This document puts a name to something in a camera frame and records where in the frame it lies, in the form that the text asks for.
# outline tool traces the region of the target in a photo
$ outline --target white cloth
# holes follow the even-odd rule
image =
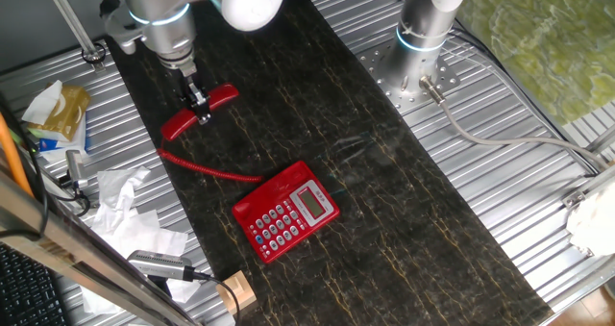
[[[615,254],[615,182],[582,201],[568,217],[571,244],[596,256]]]
[[[21,116],[21,119],[39,125],[45,124],[49,114],[58,104],[61,92],[62,82],[56,81],[51,87],[37,95],[26,112]]]
[[[139,214],[131,209],[135,188],[143,183],[149,170],[115,170],[98,172],[100,208],[91,229],[121,256],[128,258],[136,250],[181,256],[188,235],[162,229],[156,211]],[[167,282],[173,299],[186,302],[200,287],[198,282]],[[82,287],[86,313],[118,313],[121,309],[94,292]]]

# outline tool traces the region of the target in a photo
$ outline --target yellow package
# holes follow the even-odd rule
[[[73,139],[79,122],[86,116],[90,96],[83,87],[61,86],[61,94],[45,124],[28,124],[28,130],[37,138],[69,142]]]

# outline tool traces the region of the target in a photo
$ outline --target dark marble surface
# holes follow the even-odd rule
[[[193,11],[197,60],[241,95],[165,148],[267,178],[303,160],[341,210],[265,265],[231,214],[256,186],[165,163],[215,274],[241,269],[257,294],[244,325],[530,325],[551,313],[309,0],[285,0],[252,34],[209,3]],[[182,107],[172,78],[142,45],[110,46],[160,144]]]

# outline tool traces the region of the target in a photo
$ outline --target keyboard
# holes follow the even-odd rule
[[[7,326],[68,326],[52,273],[0,244],[0,320]]]

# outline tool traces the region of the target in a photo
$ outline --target metal grating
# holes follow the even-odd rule
[[[135,191],[133,206],[140,213],[156,210],[161,227],[187,233],[184,255],[197,270],[211,274],[207,258],[109,51],[105,65],[107,69],[104,72],[94,73],[92,67],[81,59],[81,50],[76,50],[0,77],[0,91],[21,117],[28,104],[49,82],[61,80],[86,88],[92,99],[86,113],[87,136],[91,144],[89,155],[84,158],[86,175],[89,176],[85,193],[92,200],[98,198],[98,171],[139,166],[149,168],[150,174]],[[47,163],[44,167],[56,177],[66,171],[65,161]],[[85,216],[84,222],[88,224],[92,218]],[[59,285],[75,325],[143,324],[142,320],[127,312],[102,315],[85,313],[79,286],[64,277],[60,278]],[[233,317],[215,289],[215,283],[202,284],[187,303],[180,305],[208,325],[234,324]]]
[[[402,0],[312,1],[358,57],[394,38],[403,4]],[[525,95],[510,87],[505,75],[474,47],[451,38],[442,57],[461,80],[460,88],[447,98],[466,130],[483,138],[554,136],[551,125]],[[414,106],[402,116],[555,312],[615,275],[614,260],[586,258],[569,243],[565,229],[568,213],[561,199],[586,182],[583,176],[587,171],[567,151],[542,144],[475,145],[460,138],[432,102]],[[613,118],[601,120],[612,125]]]
[[[564,129],[578,145],[586,147],[613,126],[615,126],[615,101],[594,110],[572,123],[564,125]],[[615,143],[600,153],[608,162],[615,161]]]

